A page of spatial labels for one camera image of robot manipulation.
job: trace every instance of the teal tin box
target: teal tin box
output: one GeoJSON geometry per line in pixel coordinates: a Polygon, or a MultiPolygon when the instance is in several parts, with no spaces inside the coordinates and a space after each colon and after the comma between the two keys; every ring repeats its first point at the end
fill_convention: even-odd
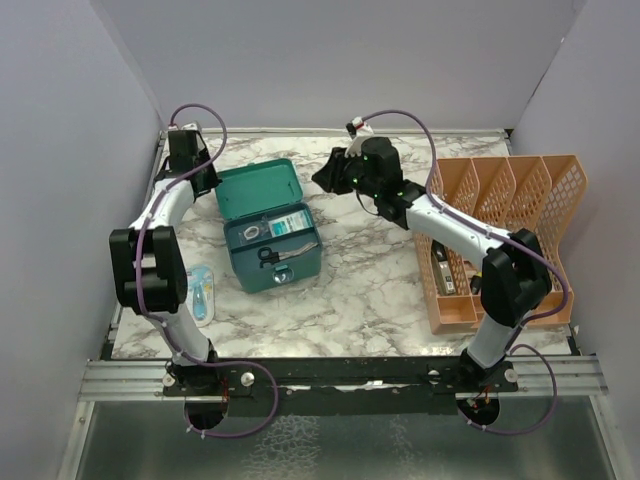
{"type": "Polygon", "coordinates": [[[219,172],[216,187],[231,266],[248,293],[320,273],[322,241],[291,160],[219,172]]]}

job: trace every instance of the shiny metal floor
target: shiny metal floor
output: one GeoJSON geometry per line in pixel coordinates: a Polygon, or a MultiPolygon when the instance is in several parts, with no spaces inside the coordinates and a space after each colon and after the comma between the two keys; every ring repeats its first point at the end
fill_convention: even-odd
{"type": "MultiPolygon", "coordinates": [[[[528,426],[549,402],[505,399],[496,426],[528,426]]],[[[229,430],[256,421],[225,420],[229,430]]],[[[241,440],[201,440],[185,427],[180,404],[96,404],[78,478],[614,479],[587,397],[560,398],[547,426],[513,438],[475,431],[457,416],[425,414],[278,417],[241,440]]]]}

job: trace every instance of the label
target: label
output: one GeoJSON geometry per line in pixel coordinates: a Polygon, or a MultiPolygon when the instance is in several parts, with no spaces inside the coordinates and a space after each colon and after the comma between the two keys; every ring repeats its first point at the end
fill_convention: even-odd
{"type": "Polygon", "coordinates": [[[306,210],[300,210],[275,220],[269,220],[269,230],[274,237],[288,235],[298,230],[311,228],[311,226],[311,218],[306,210]]]}

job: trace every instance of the white cylinder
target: white cylinder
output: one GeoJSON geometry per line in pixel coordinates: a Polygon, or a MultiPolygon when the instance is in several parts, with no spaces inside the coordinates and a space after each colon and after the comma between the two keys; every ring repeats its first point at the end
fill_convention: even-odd
{"type": "Polygon", "coordinates": [[[482,368],[491,368],[504,357],[513,334],[513,328],[505,327],[485,314],[476,336],[467,347],[467,353],[482,368]]]}
{"type": "Polygon", "coordinates": [[[184,303],[178,307],[176,313],[164,312],[159,315],[166,320],[166,328],[162,328],[158,322],[153,322],[153,325],[158,329],[165,343],[169,345],[173,363],[181,366],[193,365],[193,362],[187,360],[182,355],[178,355],[172,343],[167,341],[165,330],[167,331],[166,333],[171,336],[173,344],[177,345],[180,351],[186,352],[202,362],[207,361],[209,356],[209,339],[196,327],[196,322],[191,317],[189,309],[184,303]]]}

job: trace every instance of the plastic packaging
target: plastic packaging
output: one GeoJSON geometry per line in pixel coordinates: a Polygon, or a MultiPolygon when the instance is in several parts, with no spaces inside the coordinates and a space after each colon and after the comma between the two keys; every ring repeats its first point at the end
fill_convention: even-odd
{"type": "Polygon", "coordinates": [[[215,315],[213,270],[208,265],[194,265],[187,269],[187,309],[196,322],[204,327],[215,315]]]}

